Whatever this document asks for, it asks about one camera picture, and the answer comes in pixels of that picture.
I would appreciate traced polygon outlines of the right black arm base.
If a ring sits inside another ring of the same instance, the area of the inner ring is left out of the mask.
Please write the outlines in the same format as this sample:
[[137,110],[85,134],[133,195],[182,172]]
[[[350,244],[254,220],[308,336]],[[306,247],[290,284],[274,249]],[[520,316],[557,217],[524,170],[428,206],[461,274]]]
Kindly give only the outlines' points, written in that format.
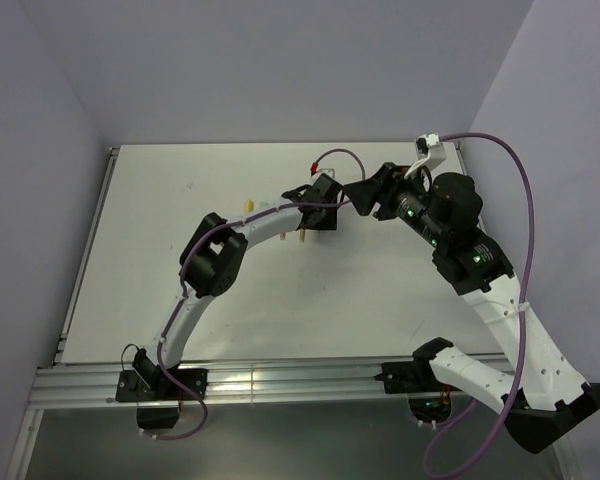
[[423,361],[384,362],[374,380],[383,385],[387,395],[406,395],[417,421],[432,426],[451,418],[452,393],[457,388],[438,381]]

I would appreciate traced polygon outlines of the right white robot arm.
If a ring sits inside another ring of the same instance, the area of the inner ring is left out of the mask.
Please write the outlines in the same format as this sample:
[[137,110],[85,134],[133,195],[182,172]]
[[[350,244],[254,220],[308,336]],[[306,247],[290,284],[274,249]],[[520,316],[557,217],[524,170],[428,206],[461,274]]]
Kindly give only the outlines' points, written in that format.
[[384,164],[371,178],[345,185],[362,216],[404,221],[433,246],[439,274],[484,322],[521,378],[488,367],[441,337],[409,362],[389,362],[377,380],[386,392],[433,391],[444,385],[474,397],[496,413],[513,402],[504,426],[514,441],[537,454],[600,410],[600,383],[589,383],[567,361],[531,307],[495,240],[478,226],[483,206],[474,181],[443,173],[430,186],[424,175]]

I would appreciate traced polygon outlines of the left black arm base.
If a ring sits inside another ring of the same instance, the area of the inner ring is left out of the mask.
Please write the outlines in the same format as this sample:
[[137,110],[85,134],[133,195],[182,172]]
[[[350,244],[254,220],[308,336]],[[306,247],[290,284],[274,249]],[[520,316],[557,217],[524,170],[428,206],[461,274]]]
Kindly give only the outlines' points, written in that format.
[[156,388],[147,386],[135,370],[120,373],[115,394],[117,403],[138,404],[136,423],[140,429],[162,433],[180,418],[184,401],[194,397],[160,373]]

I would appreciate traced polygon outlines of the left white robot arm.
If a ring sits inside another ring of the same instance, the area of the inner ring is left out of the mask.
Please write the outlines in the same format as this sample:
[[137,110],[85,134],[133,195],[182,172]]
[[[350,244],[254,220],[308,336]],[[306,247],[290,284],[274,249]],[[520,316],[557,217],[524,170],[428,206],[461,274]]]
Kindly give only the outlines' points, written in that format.
[[174,310],[132,362],[139,388],[152,399],[170,395],[175,386],[171,370],[181,362],[204,311],[237,280],[247,251],[281,234],[319,226],[344,204],[341,191],[339,182],[321,173],[310,183],[232,220],[215,212],[206,215],[181,254],[181,295]]

